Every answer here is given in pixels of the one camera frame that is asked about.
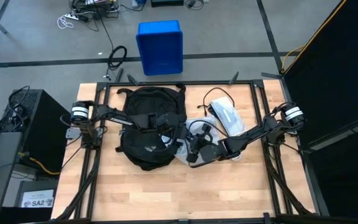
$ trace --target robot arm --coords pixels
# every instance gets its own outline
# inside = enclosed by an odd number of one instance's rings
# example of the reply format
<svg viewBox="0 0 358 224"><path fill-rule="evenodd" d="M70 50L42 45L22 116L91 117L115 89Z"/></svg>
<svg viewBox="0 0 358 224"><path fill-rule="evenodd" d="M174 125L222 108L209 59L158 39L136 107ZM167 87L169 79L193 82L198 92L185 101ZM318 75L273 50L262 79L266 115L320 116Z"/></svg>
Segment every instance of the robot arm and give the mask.
<svg viewBox="0 0 358 224"><path fill-rule="evenodd" d="M93 107L95 116L89 119L90 107ZM84 147L95 147L98 145L98 131L95 130L95 122L106 120L119 124L125 124L140 132L158 132L161 135L171 130L175 131L175 138L184 138L186 126L180 121L181 115L165 113L159 117L155 113L127 115L116 108L105 105L97 105L93 101L77 101L71 109L70 121L74 127L79 128L83 138Z"/></svg>
<svg viewBox="0 0 358 224"><path fill-rule="evenodd" d="M275 115L280 112L282 119L276 120ZM203 138L193 138L193 147L188 156L188 162L195 162L198 153L205 164L212 161L222 161L240 156L247 145L259 138L266 138L271 145L279 145L284 142L284 134L289 131L297 131L304 125L305 118L302 111L294 103L284 103L267 114L261 125L256 126L239 136L231 136L218 141L218 145Z"/></svg>

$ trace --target power strip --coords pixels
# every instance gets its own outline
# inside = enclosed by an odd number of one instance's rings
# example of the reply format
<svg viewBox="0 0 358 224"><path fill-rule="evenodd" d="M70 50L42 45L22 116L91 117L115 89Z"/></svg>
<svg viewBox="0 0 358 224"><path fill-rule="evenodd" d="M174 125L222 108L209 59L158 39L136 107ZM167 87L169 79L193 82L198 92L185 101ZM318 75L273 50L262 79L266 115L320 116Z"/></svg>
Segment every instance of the power strip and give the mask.
<svg viewBox="0 0 358 224"><path fill-rule="evenodd" d="M64 17L66 17L67 19L79 20L77 15L73 15L71 13L65 14Z"/></svg>

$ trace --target sticker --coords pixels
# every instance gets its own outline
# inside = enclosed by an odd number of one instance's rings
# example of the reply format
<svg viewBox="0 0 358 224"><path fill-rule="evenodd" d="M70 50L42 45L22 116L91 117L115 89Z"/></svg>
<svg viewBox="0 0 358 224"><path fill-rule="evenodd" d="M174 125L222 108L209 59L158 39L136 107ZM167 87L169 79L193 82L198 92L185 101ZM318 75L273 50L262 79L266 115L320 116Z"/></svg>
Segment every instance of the sticker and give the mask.
<svg viewBox="0 0 358 224"><path fill-rule="evenodd" d="M288 116L288 115L290 115L290 114L292 114L292 113L294 113L294 112L296 112L298 110L300 110L299 107L294 107L292 109L289 109L287 112L285 112L285 115Z"/></svg>
<svg viewBox="0 0 358 224"><path fill-rule="evenodd" d="M81 106L75 106L71 109L71 111L82 111L82 112L85 112L85 113L89 113L89 110L84 108L84 107L81 107Z"/></svg>
<svg viewBox="0 0 358 224"><path fill-rule="evenodd" d="M53 190L38 190L23 193L22 208L52 208L52 206Z"/></svg>
<svg viewBox="0 0 358 224"><path fill-rule="evenodd" d="M83 117L87 118L88 114L84 113L84 112L74 111L73 116L83 116Z"/></svg>
<svg viewBox="0 0 358 224"><path fill-rule="evenodd" d="M223 113L226 116L226 119L229 121L229 123L231 123L231 119L229 117L229 115L227 114L227 111L225 109L223 109Z"/></svg>
<svg viewBox="0 0 358 224"><path fill-rule="evenodd" d="M289 121L289 120L291 120L292 118L294 118L294 117L296 117L296 116L298 116L298 115L301 115L301 114L303 114L302 111L297 111L297 112L292 113L291 115L287 116L285 119L286 119L287 121Z"/></svg>

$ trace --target black backpack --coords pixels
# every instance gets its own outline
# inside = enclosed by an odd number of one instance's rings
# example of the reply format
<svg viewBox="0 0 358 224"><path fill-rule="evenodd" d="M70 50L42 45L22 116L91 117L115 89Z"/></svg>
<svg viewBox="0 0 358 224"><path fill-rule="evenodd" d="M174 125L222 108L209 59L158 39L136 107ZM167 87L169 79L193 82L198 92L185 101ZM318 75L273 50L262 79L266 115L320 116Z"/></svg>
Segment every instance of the black backpack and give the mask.
<svg viewBox="0 0 358 224"><path fill-rule="evenodd" d="M178 84L177 92L164 87L142 87L136 91L121 88L117 94L126 93L127 98L123 112L127 115L156 113L157 118L165 113L172 112L180 116L180 122L186 122L185 92L186 87ZM174 136L174 130L164 135ZM124 152L130 161L140 166L142 170L152 170L167 166L175 158L178 150L176 139L172 138L168 147L157 132L140 133L131 126L122 125L121 145L117 152Z"/></svg>

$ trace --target black panel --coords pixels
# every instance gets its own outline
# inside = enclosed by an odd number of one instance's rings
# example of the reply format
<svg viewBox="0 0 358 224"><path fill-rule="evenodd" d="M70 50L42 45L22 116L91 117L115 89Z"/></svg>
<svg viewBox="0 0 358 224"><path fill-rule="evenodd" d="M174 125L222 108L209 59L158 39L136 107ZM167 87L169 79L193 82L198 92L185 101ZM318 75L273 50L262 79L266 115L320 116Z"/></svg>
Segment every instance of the black panel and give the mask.
<svg viewBox="0 0 358 224"><path fill-rule="evenodd" d="M329 214L358 218L358 133L310 155Z"/></svg>
<svg viewBox="0 0 358 224"><path fill-rule="evenodd" d="M11 105L20 102L25 93L26 90L22 90L13 95ZM22 117L28 117L23 130L21 151L29 152L30 157L40 161L48 170L60 171L65 152L67 127L59 118L63 114L68 115L68 111L43 90L29 90L21 106ZM8 119L12 111L8 108L6 111L8 115L2 122L0 132L10 132L15 126ZM39 165L32 161L21 161L21 163L40 169Z"/></svg>
<svg viewBox="0 0 358 224"><path fill-rule="evenodd" d="M348 0L285 75L308 119L302 144L317 144L358 121L358 1Z"/></svg>

